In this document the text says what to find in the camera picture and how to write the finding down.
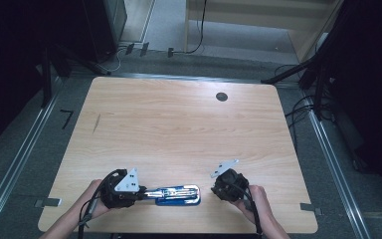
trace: hand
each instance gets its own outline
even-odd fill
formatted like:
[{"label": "hand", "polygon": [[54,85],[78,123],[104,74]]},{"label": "hand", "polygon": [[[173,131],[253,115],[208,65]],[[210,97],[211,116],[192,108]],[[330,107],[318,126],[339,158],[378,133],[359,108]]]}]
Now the hand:
[{"label": "hand", "polygon": [[[265,189],[257,185],[250,185],[249,188],[251,191],[251,195],[253,196],[253,200],[256,203],[257,211],[259,212],[260,217],[262,215],[273,216],[272,208],[268,201]],[[244,204],[244,200],[237,200],[231,203],[238,207],[238,209],[240,209],[251,222],[255,223],[254,213],[252,211],[247,210]]]},{"label": "hand", "polygon": [[[73,206],[62,215],[49,230],[43,234],[40,238],[69,238],[73,230],[79,225],[80,211],[82,210],[83,205],[89,201],[96,189],[100,185],[101,180],[93,180],[85,192],[77,199]],[[87,206],[83,209],[83,215],[86,211]],[[98,198],[95,211],[92,214],[92,218],[97,218],[105,213],[109,209],[104,206],[103,202]]]},{"label": "hand", "polygon": [[[74,203],[72,208],[74,210],[77,210],[80,212],[82,206],[93,197],[93,194],[95,193],[95,191],[98,188],[98,186],[100,185],[100,183],[101,183],[101,179],[93,180],[90,183],[89,187],[86,189],[86,191],[83,192],[83,194],[79,197],[79,199],[77,199],[77,201]],[[86,208],[87,208],[87,206],[85,206],[83,209],[82,217],[86,213]],[[92,218],[97,218],[97,217],[107,213],[109,210],[110,209],[108,209],[106,206],[104,206],[104,204],[100,200],[100,198],[98,198],[97,199],[97,205],[95,207],[95,211],[92,214]]]},{"label": "hand", "polygon": [[[289,238],[287,233],[273,215],[265,189],[257,185],[250,185],[249,189],[253,200],[256,203],[257,211],[259,212],[260,217],[260,224],[266,236],[268,238]],[[248,220],[255,223],[254,212],[245,208],[244,200],[237,200],[231,203],[238,207],[238,209],[244,213]]]}]

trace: metal frame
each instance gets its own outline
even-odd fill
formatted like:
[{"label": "metal frame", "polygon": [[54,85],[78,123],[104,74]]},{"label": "metal frame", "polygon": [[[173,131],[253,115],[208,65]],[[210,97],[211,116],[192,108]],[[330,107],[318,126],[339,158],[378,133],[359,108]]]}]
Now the metal frame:
[{"label": "metal frame", "polygon": [[39,111],[33,126],[30,128],[26,138],[23,141],[23,144],[15,155],[7,173],[0,183],[0,213],[10,196],[12,189],[17,183],[17,179],[20,176],[21,171],[23,170],[23,167],[30,156],[30,152],[32,151],[44,125],[46,124],[46,121],[49,118],[49,115],[52,112],[55,101],[58,98],[58,94],[62,86],[62,79],[57,77],[54,84],[54,95],[50,98],[49,103]]},{"label": "metal frame", "polygon": [[[311,100],[306,100],[307,105],[311,105]],[[309,119],[311,120],[315,134],[320,143],[326,158],[328,167],[334,180],[334,184],[337,187],[343,206],[345,207],[346,214],[352,225],[355,236],[360,239],[370,239],[371,235],[365,224],[364,218],[359,210],[358,204],[354,195],[346,181],[343,171],[340,168],[340,163],[334,153],[330,140],[328,139],[327,132],[323,126],[323,123],[317,119],[314,111],[309,112]]]},{"label": "metal frame", "polygon": [[[147,74],[120,74],[114,77],[124,77],[124,78],[142,78],[142,79],[169,79],[169,80],[182,80],[182,81],[209,81],[209,82],[229,82],[229,83],[247,83],[254,84],[258,83],[258,80],[239,80],[239,79],[222,79],[222,78],[205,78],[205,77],[186,77],[186,76],[167,76],[167,75],[147,75]],[[58,98],[59,92],[63,87],[63,80],[56,78],[55,80],[55,93],[51,98],[48,105],[41,109],[39,115],[37,116],[32,128],[30,129],[28,135],[26,136],[23,144],[21,145],[17,155],[15,156],[11,166],[9,167],[6,175],[4,176],[0,184],[0,213],[9,198],[12,189],[14,188],[17,179],[27,162],[27,159],[32,151],[50,113],[55,105],[56,99]],[[277,87],[280,88],[297,88],[297,83],[278,83]],[[339,195],[342,199],[343,205],[345,207],[346,213],[348,215],[349,221],[355,232],[357,238],[371,238],[365,221],[361,215],[359,207],[356,203],[355,197],[353,196],[349,185],[345,179],[345,176],[340,168],[339,162],[336,158],[334,150],[330,144],[327,137],[327,133],[321,121],[318,121],[314,112],[309,113],[309,117],[320,142],[321,148],[323,150],[324,156],[327,160],[330,172],[332,174],[334,183],[336,184]]]}]

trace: metal rail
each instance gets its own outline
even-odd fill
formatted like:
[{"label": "metal rail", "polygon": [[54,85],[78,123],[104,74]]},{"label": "metal rail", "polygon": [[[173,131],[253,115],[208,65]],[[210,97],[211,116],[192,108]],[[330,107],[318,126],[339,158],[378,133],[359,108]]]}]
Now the metal rail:
[{"label": "metal rail", "polygon": [[339,161],[334,154],[333,147],[330,144],[322,122],[318,121],[314,111],[309,112],[309,118],[312,126],[314,127],[315,134],[318,137],[321,149],[326,158],[331,175],[333,176],[334,184],[336,185],[337,191],[342,199],[343,206],[345,207],[346,214],[352,225],[355,236],[359,239],[370,239],[371,236],[367,225],[365,224],[364,218],[362,217],[358,204],[356,203],[355,197],[350,190],[343,171],[340,168]]},{"label": "metal rail", "polygon": [[62,79],[57,77],[54,83],[54,95],[49,100],[49,103],[39,111],[33,126],[30,128],[26,138],[23,141],[23,144],[15,155],[10,167],[7,170],[7,173],[0,183],[0,213],[10,196],[18,177],[21,174],[27,159],[30,156],[30,152],[32,151],[46,121],[48,120],[49,115],[51,114],[62,85]]}]

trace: black hole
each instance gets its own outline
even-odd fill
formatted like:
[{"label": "black hole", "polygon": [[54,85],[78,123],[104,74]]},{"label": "black hole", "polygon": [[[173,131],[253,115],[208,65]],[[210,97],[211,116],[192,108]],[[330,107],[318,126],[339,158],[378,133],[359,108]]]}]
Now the black hole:
[{"label": "black hole", "polygon": [[225,93],[218,93],[216,94],[216,99],[220,102],[225,102],[228,99],[228,95],[226,95]]}]

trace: black stand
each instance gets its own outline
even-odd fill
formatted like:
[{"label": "black stand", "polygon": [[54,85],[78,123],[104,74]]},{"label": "black stand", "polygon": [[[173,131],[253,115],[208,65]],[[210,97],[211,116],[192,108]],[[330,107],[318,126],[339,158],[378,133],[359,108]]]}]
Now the black stand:
[{"label": "black stand", "polygon": [[336,22],[330,33],[327,35],[323,44],[320,46],[318,51],[310,59],[305,62],[269,79],[266,81],[261,81],[262,84],[275,84],[281,80],[292,76],[302,70],[306,71],[303,73],[299,80],[299,87],[301,89],[308,89],[317,80],[317,85],[315,89],[314,96],[314,106],[313,110],[318,120],[321,120],[321,98],[323,94],[324,84],[327,79],[330,78],[330,68],[333,60],[336,60],[333,50],[336,46],[342,44],[345,41],[345,23],[351,17],[355,8],[357,8],[359,1],[344,1],[339,15],[337,16]]},{"label": "black stand", "polygon": [[42,79],[43,79],[43,102],[44,108],[52,98],[52,79],[51,79],[51,62],[60,77],[69,77],[71,68],[66,58],[73,59],[81,65],[88,68],[97,75],[110,75],[110,72],[103,72],[100,68],[85,61],[71,50],[59,46],[48,44],[42,53]]}]

